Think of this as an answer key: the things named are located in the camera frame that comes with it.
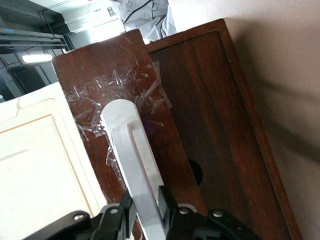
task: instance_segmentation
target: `wood grain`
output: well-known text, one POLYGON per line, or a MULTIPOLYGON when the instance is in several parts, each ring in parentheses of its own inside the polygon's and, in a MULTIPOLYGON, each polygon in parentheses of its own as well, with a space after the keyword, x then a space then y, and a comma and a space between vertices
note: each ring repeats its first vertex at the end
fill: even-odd
POLYGON ((207 208, 229 210, 265 240, 301 239, 225 22, 147 48, 187 157, 202 167, 207 208))
MULTIPOLYGON (((138 89, 148 89, 157 78, 150 67, 152 61, 138 30, 95 43, 70 53, 60 55, 52 61, 59 82, 67 96, 75 94, 100 76, 109 76, 116 71, 118 76, 143 73, 144 79, 135 82, 138 89)), ((99 92, 88 91, 91 99, 101 100, 99 92)), ((73 116, 90 109, 90 103, 70 104, 73 116)), ((190 203, 199 212, 207 209, 200 189, 182 146, 171 112, 162 107, 152 115, 143 115, 142 121, 158 164, 164 184, 169 186, 178 203, 190 203)), ((100 187, 109 202, 119 202, 123 189, 111 167, 106 166, 108 143, 105 136, 84 141, 100 187)))

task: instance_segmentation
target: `clear tape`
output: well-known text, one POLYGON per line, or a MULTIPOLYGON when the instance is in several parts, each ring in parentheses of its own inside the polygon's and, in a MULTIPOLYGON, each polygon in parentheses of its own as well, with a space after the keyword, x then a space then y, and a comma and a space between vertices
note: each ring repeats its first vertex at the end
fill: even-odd
MULTIPOLYGON (((148 71, 141 69, 133 71, 127 66, 127 73, 119 75, 114 70, 109 75, 95 77, 92 81, 87 82, 81 88, 73 87, 66 94, 66 99, 72 109, 74 121, 80 131, 80 135, 84 141, 90 141, 94 138, 106 135, 109 143, 107 132, 101 121, 100 115, 103 107, 109 102, 116 99, 127 99, 135 103, 139 114, 144 116, 152 116, 161 110, 162 106, 171 108, 172 105, 161 86, 160 66, 159 62, 148 65, 146 68, 154 68, 156 79, 148 89, 141 88, 140 81, 150 81, 146 74, 148 71)), ((163 126, 164 123, 151 118, 152 122, 163 126)), ((123 189, 126 189, 125 182, 119 170, 114 152, 109 144, 106 156, 106 164, 111 166, 115 175, 123 189)))

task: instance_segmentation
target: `white plastic handle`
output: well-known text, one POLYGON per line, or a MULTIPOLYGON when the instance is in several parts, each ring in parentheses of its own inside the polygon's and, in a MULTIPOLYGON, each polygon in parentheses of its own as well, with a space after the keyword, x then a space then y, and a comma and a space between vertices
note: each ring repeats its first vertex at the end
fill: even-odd
POLYGON ((157 205, 163 181, 136 105, 125 99, 108 103, 101 113, 125 185, 147 240, 166 239, 157 205))

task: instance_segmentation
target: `screw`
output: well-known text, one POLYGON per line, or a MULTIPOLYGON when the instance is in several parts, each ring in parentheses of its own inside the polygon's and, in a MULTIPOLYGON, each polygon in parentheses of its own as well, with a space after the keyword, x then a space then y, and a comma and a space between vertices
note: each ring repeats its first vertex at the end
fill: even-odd
POLYGON ((186 208, 186 207, 180 207, 179 211, 180 211, 180 213, 183 214, 183 215, 189 213, 189 209, 186 208))
POLYGON ((77 214, 77 215, 75 215, 73 218, 74 218, 74 220, 79 220, 79 219, 82 219, 84 217, 84 215, 83 214, 77 214))
POLYGON ((116 209, 116 208, 113 208, 113 209, 110 210, 111 214, 116 214, 117 212, 118 212, 118 209, 116 209))
POLYGON ((213 212, 213 216, 216 218, 221 218, 222 217, 222 212, 220 212, 219 210, 215 210, 213 212))

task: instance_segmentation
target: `ceiling light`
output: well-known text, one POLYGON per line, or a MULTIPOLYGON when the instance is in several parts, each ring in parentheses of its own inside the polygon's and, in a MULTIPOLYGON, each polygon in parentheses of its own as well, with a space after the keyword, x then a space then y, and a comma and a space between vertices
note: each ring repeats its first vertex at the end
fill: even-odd
POLYGON ((48 62, 52 60, 52 56, 49 54, 37 54, 37 55, 25 55, 22 56, 22 59, 25 63, 40 63, 48 62))

